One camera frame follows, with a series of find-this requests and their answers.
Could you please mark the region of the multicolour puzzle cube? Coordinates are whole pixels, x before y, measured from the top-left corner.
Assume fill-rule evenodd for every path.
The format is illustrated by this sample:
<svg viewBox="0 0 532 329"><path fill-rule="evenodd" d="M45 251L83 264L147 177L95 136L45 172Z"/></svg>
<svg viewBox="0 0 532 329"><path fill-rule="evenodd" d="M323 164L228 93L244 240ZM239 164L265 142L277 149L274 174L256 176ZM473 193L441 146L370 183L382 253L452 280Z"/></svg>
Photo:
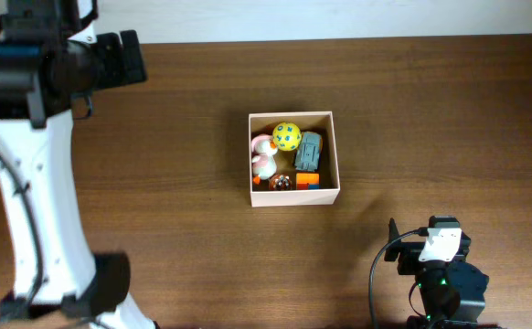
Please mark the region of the multicolour puzzle cube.
<svg viewBox="0 0 532 329"><path fill-rule="evenodd" d="M299 172L296 174L297 190L312 190L320 188L320 175L318 173Z"/></svg>

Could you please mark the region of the yellow and grey toy truck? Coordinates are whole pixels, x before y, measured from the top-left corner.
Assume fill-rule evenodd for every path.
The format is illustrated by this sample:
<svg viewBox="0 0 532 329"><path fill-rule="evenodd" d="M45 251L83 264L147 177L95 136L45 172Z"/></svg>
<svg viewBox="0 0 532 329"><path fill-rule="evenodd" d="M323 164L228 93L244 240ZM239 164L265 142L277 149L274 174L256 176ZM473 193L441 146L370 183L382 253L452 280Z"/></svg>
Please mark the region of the yellow and grey toy truck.
<svg viewBox="0 0 532 329"><path fill-rule="evenodd" d="M319 168L322 152L322 136L314 132L305 132L294 157L297 171L315 172Z"/></svg>

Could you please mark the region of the orange lattice ball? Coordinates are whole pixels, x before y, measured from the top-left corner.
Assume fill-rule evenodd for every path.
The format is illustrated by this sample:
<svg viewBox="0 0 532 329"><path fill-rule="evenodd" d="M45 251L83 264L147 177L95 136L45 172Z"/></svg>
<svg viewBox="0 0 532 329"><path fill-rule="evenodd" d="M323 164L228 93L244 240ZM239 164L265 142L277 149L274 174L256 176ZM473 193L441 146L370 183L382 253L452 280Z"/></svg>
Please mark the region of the orange lattice ball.
<svg viewBox="0 0 532 329"><path fill-rule="evenodd" d="M269 189L271 191L288 191L293 189L293 182L288 175L273 175L269 180Z"/></svg>

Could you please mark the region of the white duck toy pink hat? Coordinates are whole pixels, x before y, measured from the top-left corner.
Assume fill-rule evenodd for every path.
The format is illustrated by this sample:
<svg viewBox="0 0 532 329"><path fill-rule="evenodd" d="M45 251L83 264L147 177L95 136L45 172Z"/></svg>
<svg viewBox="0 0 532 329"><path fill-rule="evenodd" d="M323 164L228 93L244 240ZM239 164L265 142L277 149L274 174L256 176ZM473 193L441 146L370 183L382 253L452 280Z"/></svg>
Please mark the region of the white duck toy pink hat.
<svg viewBox="0 0 532 329"><path fill-rule="evenodd" d="M276 174L277 164L274 156L278 153L278 147L271 135L260 134L251 140L250 149L252 152L252 183L259 185Z"/></svg>

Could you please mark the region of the yellow ball blue letters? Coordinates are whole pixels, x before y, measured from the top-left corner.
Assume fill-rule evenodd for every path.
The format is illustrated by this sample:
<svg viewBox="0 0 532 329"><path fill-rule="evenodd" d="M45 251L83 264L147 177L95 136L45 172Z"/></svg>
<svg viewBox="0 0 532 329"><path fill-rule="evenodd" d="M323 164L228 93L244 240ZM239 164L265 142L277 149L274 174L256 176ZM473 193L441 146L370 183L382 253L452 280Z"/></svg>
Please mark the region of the yellow ball blue letters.
<svg viewBox="0 0 532 329"><path fill-rule="evenodd" d="M279 150L293 151L300 145L302 132L295 123L281 122L273 129L272 138Z"/></svg>

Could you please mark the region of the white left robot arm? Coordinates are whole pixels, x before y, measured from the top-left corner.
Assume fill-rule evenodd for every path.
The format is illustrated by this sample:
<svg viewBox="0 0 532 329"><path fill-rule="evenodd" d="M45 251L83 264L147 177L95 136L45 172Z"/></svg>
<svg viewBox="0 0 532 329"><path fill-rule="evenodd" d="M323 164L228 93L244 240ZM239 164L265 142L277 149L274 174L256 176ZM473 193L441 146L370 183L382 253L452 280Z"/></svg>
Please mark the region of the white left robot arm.
<svg viewBox="0 0 532 329"><path fill-rule="evenodd" d="M96 34L93 1L10 1L0 15L0 190L15 283L0 326L59 311L71 327L152 328L122 252L93 253L71 165L71 104L147 79L137 34Z"/></svg>

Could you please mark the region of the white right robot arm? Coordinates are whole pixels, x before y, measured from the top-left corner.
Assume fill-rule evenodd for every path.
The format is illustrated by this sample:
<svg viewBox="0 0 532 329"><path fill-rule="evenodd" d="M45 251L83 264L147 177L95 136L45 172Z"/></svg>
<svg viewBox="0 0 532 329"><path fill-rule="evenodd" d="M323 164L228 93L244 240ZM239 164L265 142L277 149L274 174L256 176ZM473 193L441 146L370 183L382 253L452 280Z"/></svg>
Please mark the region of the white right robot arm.
<svg viewBox="0 0 532 329"><path fill-rule="evenodd" d="M485 308L484 293L489 277L466 261L471 239L462 235L460 248L451 261L419 260L421 242L399 242L385 257L398 263L398 274L412 275L424 308L407 319L406 326L422 328L469 328L479 326Z"/></svg>

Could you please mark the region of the beige open cardboard box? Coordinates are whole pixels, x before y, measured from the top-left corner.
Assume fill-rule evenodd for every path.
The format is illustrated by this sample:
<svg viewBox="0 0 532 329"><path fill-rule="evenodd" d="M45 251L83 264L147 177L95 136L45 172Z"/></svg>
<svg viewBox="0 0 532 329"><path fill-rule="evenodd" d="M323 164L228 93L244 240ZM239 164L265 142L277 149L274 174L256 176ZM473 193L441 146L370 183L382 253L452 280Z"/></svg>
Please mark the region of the beige open cardboard box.
<svg viewBox="0 0 532 329"><path fill-rule="evenodd" d="M253 207L333 205L341 190L333 113L331 111L251 113L248 118L248 147L251 137L271 132L280 122L297 123L300 128L322 135L319 188L306 190L294 188L290 191L275 192L264 185L257 186L250 182L251 205Z"/></svg>

